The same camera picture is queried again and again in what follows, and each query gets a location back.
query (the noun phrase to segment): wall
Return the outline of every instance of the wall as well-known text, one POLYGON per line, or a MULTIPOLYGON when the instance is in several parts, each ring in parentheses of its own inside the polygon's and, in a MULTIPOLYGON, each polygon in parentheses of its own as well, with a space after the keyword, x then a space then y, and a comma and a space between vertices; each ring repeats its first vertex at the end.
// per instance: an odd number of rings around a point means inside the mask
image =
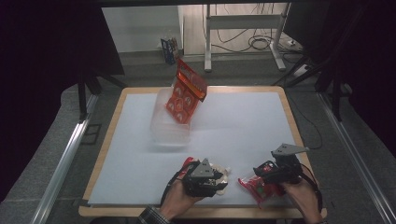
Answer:
POLYGON ((102 8, 118 52, 159 50, 160 38, 172 35, 182 48, 178 6, 102 8))

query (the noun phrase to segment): sleeve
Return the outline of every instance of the sleeve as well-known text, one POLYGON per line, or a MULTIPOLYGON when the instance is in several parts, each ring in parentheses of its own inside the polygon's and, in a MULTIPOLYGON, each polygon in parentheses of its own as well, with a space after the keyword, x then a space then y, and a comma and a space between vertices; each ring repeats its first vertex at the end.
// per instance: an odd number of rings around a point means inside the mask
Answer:
POLYGON ((152 205, 148 206, 142 214, 137 218, 136 224, 174 224, 167 220, 161 213, 152 205))

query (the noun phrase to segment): human hand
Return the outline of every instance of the human hand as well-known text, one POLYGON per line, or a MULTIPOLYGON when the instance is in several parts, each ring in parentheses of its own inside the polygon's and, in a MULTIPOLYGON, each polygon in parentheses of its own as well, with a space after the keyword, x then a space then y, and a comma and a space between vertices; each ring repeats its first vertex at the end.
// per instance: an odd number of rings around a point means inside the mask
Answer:
POLYGON ((163 205, 160 208, 160 213, 166 217, 166 219, 171 220, 174 217, 183 215, 195 203, 202 199, 201 197, 191 197, 187 195, 181 180, 177 179, 166 194, 163 205))
MULTIPOLYGON (((315 181, 309 170, 302 166, 304 174, 315 181)), ((289 194, 294 206, 298 208, 307 224, 319 223, 323 220, 318 210, 318 197, 312 186, 304 179, 298 184, 282 183, 281 186, 289 194)))

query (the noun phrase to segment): white paper sheet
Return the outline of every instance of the white paper sheet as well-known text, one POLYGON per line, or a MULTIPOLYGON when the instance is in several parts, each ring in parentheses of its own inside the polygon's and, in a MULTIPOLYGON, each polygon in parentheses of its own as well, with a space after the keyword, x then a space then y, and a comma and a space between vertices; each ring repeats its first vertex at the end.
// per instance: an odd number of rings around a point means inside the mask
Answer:
POLYGON ((186 147, 159 147, 149 131, 156 94, 129 94, 89 204, 158 204, 169 179, 187 157, 230 167, 222 196, 199 204, 256 204, 237 179, 274 158, 270 151, 294 144, 275 92, 209 93, 191 122, 186 147))

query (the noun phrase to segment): black curtain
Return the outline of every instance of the black curtain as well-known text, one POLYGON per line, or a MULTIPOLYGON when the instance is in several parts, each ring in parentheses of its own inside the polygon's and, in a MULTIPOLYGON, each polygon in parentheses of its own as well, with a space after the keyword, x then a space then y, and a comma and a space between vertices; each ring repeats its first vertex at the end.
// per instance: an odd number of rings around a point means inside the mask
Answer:
POLYGON ((348 83, 353 91, 349 102, 394 156, 395 25, 394 1, 370 1, 339 60, 339 71, 343 81, 348 83))
POLYGON ((93 68, 123 70, 99 7, 3 1, 0 45, 3 201, 54 121, 62 92, 78 76, 94 76, 93 68))

